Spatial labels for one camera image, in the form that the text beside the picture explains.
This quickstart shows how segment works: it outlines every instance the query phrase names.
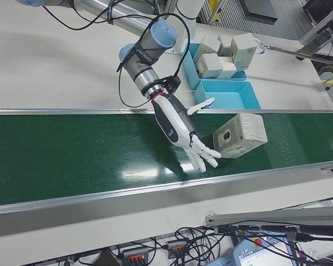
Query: blue joint cap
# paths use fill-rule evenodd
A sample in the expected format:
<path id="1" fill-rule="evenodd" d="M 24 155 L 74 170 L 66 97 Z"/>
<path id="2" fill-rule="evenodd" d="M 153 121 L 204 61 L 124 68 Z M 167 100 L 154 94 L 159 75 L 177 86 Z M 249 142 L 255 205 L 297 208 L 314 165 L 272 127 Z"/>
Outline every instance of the blue joint cap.
<path id="1" fill-rule="evenodd" d="M 44 0 L 16 0 L 16 2 L 19 2 L 20 4 L 25 4 L 25 5 L 31 6 L 31 7 L 41 7 L 41 6 L 43 6 Z"/>
<path id="2" fill-rule="evenodd" d="M 125 47 L 123 47 L 121 49 L 121 51 L 118 54 L 118 57 L 120 59 L 120 61 L 122 62 L 124 60 L 124 58 L 126 57 L 126 55 L 129 53 L 129 51 L 131 51 L 131 49 L 134 47 L 133 43 L 127 44 Z"/>
<path id="3" fill-rule="evenodd" d="M 163 19 L 159 19 L 152 25 L 150 35 L 152 35 L 154 41 L 163 48 L 173 47 L 178 38 L 173 26 Z"/>

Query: terminal block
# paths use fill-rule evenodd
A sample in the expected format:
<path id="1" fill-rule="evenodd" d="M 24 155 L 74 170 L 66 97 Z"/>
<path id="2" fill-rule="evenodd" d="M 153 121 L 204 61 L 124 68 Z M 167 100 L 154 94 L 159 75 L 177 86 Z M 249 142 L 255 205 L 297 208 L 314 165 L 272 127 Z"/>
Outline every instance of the terminal block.
<path id="1" fill-rule="evenodd" d="M 136 266 L 148 263 L 148 248 L 131 248 L 123 251 L 123 265 Z"/>
<path id="2" fill-rule="evenodd" d="M 166 243 L 168 245 L 168 259 L 174 259 L 176 257 L 175 255 L 184 250 L 187 243 L 188 239 L 168 241 Z"/>

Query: circular hole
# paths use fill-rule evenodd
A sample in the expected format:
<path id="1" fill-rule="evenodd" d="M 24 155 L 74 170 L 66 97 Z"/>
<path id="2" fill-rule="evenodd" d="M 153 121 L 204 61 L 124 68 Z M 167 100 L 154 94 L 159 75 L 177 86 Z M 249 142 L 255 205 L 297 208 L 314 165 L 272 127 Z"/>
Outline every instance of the circular hole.
<path id="1" fill-rule="evenodd" d="M 231 133 L 230 132 L 226 132 L 224 135 L 223 135 L 223 138 L 225 140 L 229 139 L 229 137 L 231 136 Z"/>

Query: beige box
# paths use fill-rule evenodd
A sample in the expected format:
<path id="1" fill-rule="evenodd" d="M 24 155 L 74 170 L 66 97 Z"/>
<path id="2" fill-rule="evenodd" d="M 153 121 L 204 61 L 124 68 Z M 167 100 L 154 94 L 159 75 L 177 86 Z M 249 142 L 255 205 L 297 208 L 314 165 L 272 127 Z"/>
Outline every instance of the beige box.
<path id="1" fill-rule="evenodd" d="M 231 57 L 219 57 L 222 64 L 222 72 L 217 76 L 218 79 L 230 79 L 234 73 L 236 73 L 237 68 L 233 64 Z"/>
<path id="2" fill-rule="evenodd" d="M 256 47 L 257 43 L 251 33 L 233 37 L 229 48 L 229 56 L 232 57 L 237 71 L 248 69 Z"/>
<path id="3" fill-rule="evenodd" d="M 199 61 L 200 57 L 203 54 L 217 53 L 220 45 L 221 43 L 218 40 L 214 39 L 213 37 L 209 37 L 208 35 L 205 35 L 193 57 L 194 64 Z"/>
<path id="4" fill-rule="evenodd" d="M 237 158 L 267 142 L 263 118 L 251 113 L 237 114 L 213 133 L 222 158 Z"/>
<path id="5" fill-rule="evenodd" d="M 220 41 L 220 49 L 218 49 L 218 56 L 219 57 L 228 57 L 229 56 L 229 47 L 231 46 L 229 38 L 226 36 L 218 36 L 217 40 Z"/>
<path id="6" fill-rule="evenodd" d="M 223 65 L 217 54 L 203 54 L 196 66 L 201 79 L 216 78 L 223 70 Z"/>

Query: blue plastic bin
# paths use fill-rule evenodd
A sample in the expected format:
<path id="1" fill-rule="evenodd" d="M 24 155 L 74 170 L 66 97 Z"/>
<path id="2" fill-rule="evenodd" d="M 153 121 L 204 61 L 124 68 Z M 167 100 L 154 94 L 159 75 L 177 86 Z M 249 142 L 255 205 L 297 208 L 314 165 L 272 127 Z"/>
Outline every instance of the blue plastic bin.
<path id="1" fill-rule="evenodd" d="M 186 75 L 189 80 L 190 87 L 193 90 L 196 90 L 201 80 L 215 80 L 215 79 L 201 79 L 196 71 L 196 67 L 193 61 L 193 56 L 198 50 L 200 44 L 199 43 L 191 43 L 190 49 L 183 61 L 183 66 L 186 72 Z M 236 72 L 230 79 L 217 79 L 217 80 L 246 80 L 246 74 L 244 71 Z"/>
<path id="2" fill-rule="evenodd" d="M 196 103 L 212 97 L 210 109 L 261 109 L 248 81 L 202 80 L 195 91 Z"/>

